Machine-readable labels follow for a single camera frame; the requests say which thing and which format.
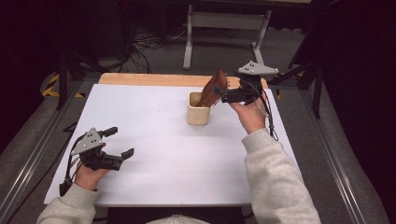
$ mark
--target hand-mounted device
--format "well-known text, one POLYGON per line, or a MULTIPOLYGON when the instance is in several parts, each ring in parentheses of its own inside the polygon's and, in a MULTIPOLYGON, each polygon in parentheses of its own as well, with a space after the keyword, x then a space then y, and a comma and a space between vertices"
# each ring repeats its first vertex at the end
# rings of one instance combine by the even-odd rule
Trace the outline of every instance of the hand-mounted device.
POLYGON ((262 94, 265 94, 265 91, 262 89, 261 75, 278 74, 278 70, 260 63, 249 62, 242 68, 239 68, 237 72, 234 72, 234 74, 236 77, 239 77, 240 85, 238 89, 222 90, 214 86, 213 91, 220 96, 223 103, 244 102, 245 105, 249 105, 255 102, 257 98, 260 98, 265 107, 265 116, 269 120, 270 134, 274 137, 274 123, 272 119, 271 106, 269 105, 269 102, 266 102, 262 97, 262 94))
POLYGON ((118 171, 122 162, 134 155, 134 148, 121 153, 121 156, 107 155, 102 148, 104 143, 102 138, 115 134, 117 127, 109 128, 105 131, 97 132, 95 128, 91 128, 88 132, 80 136, 73 145, 69 161, 67 163, 66 175, 64 182, 60 185, 60 194, 64 196, 72 185, 73 177, 70 177, 70 168, 73 166, 72 157, 79 155, 81 162, 93 170, 107 169, 118 171))

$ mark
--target person's left hand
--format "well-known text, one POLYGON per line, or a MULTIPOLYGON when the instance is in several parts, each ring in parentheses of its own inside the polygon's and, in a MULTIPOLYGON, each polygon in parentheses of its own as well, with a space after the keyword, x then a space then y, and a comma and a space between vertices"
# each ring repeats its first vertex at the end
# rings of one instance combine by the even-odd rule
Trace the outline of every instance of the person's left hand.
POLYGON ((81 161, 78 162, 77 167, 79 168, 76 173, 75 184, 92 191, 96 190, 99 180, 110 171, 106 169, 98 169, 94 171, 82 164, 81 161))

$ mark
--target gray sweatshirt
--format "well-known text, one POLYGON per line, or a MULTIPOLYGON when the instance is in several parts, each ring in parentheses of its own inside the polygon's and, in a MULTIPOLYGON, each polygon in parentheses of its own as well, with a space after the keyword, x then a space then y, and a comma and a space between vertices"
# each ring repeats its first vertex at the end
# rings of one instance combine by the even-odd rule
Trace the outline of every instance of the gray sweatshirt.
MULTIPOLYGON (((246 136, 245 164, 251 191, 251 205, 259 223, 320 223, 318 212, 298 172, 298 168, 266 129, 246 136)), ((54 199, 39 216, 37 223, 92 223, 97 191, 75 184, 54 199)), ((205 223, 183 216, 156 220, 154 223, 205 223)))

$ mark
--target dark background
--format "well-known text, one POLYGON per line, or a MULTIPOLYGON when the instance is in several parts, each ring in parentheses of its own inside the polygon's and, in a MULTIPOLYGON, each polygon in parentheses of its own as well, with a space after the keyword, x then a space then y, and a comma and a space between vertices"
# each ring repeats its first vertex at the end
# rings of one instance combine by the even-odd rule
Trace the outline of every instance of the dark background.
MULTIPOLYGON (((60 50, 71 49, 93 61, 121 57, 128 53, 125 46, 131 43, 138 23, 166 36, 180 28, 187 15, 183 5, 148 7, 121 2, 122 8, 109 7, 108 1, 3 1, 0 152, 43 101, 40 86, 57 69, 60 50), (127 9, 134 13, 132 18, 122 14, 127 9), (103 29, 101 35, 90 30, 95 26, 96 32, 103 29)), ((310 31, 294 63, 319 59, 324 83, 349 144, 394 223, 395 113, 391 109, 395 102, 396 6, 393 1, 340 1, 332 8, 337 10, 336 16, 318 17, 312 27, 311 16, 274 11, 270 26, 310 31)))

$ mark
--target brown object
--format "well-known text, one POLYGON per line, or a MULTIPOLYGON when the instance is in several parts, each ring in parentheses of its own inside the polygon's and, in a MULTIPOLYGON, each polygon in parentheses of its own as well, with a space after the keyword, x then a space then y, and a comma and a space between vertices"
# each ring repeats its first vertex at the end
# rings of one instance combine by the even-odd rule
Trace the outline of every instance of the brown object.
POLYGON ((196 106, 210 107, 219 101, 220 96, 213 91, 213 86, 218 86, 222 90, 228 88, 228 79, 221 69, 206 83, 201 100, 196 106))

